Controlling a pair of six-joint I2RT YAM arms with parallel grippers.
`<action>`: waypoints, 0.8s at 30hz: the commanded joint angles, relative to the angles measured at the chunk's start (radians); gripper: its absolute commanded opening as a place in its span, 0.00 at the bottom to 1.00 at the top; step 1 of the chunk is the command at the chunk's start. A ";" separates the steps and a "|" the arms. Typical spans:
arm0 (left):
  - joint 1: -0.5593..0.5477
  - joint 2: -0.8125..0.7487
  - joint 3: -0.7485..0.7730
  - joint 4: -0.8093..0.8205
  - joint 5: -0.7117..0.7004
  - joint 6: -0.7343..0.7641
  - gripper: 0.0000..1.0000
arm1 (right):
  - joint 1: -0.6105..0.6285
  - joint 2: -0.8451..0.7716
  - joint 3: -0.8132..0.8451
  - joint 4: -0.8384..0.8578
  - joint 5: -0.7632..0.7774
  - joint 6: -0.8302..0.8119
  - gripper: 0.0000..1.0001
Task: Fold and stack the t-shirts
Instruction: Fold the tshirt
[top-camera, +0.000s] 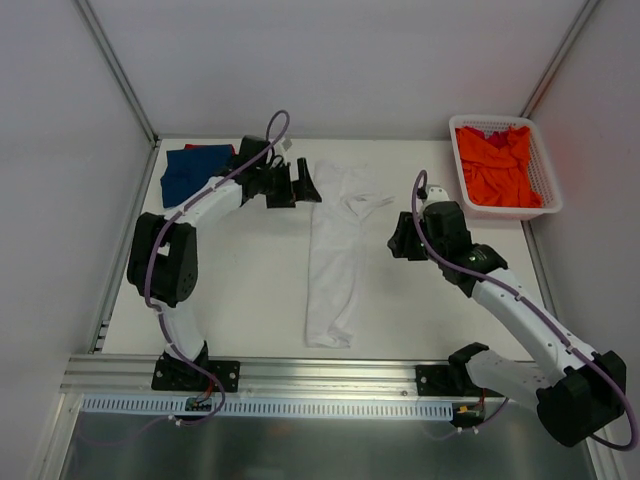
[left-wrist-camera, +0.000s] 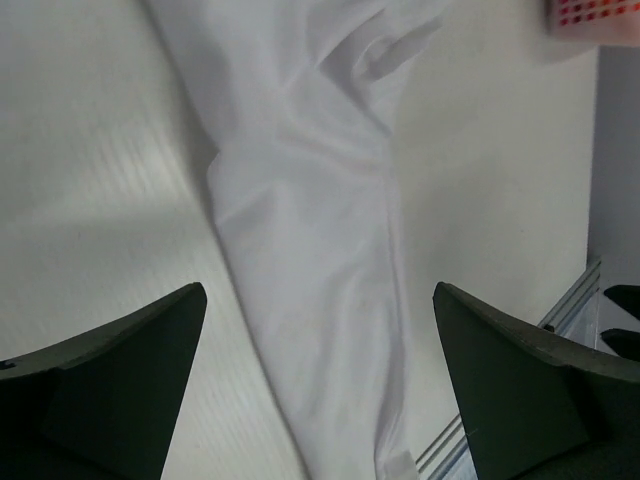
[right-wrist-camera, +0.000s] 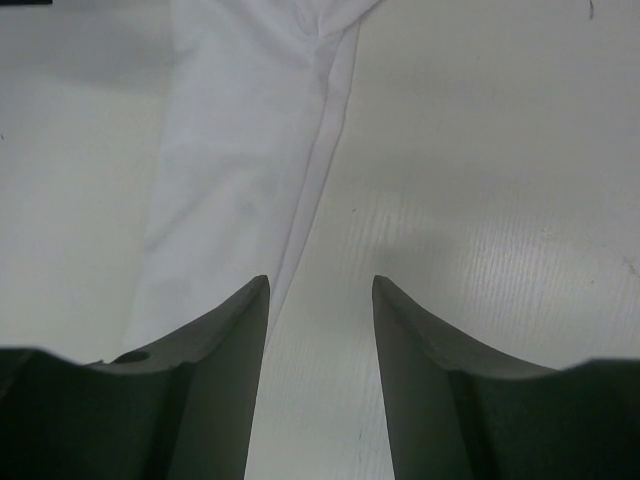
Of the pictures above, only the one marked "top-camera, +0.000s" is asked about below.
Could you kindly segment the white t shirt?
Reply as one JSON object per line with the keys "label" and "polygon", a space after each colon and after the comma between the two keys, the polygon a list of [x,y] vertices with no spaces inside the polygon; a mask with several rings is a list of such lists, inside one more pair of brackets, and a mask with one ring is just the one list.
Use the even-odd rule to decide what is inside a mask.
{"label": "white t shirt", "polygon": [[364,224],[394,197],[383,192],[365,167],[320,161],[314,182],[322,201],[311,213],[305,344],[347,349],[360,315]]}

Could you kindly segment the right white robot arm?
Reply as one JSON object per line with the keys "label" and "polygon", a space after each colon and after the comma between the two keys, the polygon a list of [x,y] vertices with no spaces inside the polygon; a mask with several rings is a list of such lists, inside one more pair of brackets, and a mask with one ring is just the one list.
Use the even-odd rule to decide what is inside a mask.
{"label": "right white robot arm", "polygon": [[613,351],[598,353],[531,300],[507,261],[473,242],[456,202],[401,212],[387,246],[395,258],[436,263],[444,279],[490,312],[535,362],[527,367],[471,343],[448,358],[455,393],[484,388],[514,400],[566,447],[587,438],[617,451],[638,445],[624,361]]}

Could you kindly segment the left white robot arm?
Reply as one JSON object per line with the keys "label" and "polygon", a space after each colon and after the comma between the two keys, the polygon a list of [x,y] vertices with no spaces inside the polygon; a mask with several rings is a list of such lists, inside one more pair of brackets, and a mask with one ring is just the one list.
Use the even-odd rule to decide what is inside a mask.
{"label": "left white robot arm", "polygon": [[161,178],[164,210],[138,217],[126,269],[165,340],[152,389],[199,392],[203,399],[237,391],[239,362],[210,359],[189,299],[199,276],[199,230],[256,196],[269,209],[322,200],[306,159],[286,161],[265,138],[246,136],[238,147],[187,145],[168,152]]}

